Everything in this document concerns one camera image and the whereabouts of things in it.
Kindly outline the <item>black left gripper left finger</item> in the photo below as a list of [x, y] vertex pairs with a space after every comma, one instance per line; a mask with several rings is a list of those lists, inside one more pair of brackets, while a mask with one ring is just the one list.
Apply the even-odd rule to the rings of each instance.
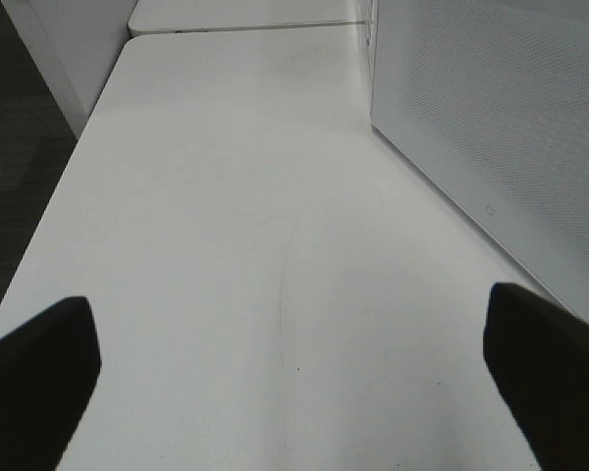
[[0, 470], [54, 470], [102, 360], [83, 296], [64, 298], [0, 339]]

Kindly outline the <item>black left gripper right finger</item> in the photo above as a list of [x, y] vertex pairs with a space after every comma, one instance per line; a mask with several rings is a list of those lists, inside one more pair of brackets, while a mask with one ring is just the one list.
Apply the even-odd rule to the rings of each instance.
[[512, 283], [492, 286], [483, 357], [544, 470], [589, 470], [589, 324]]

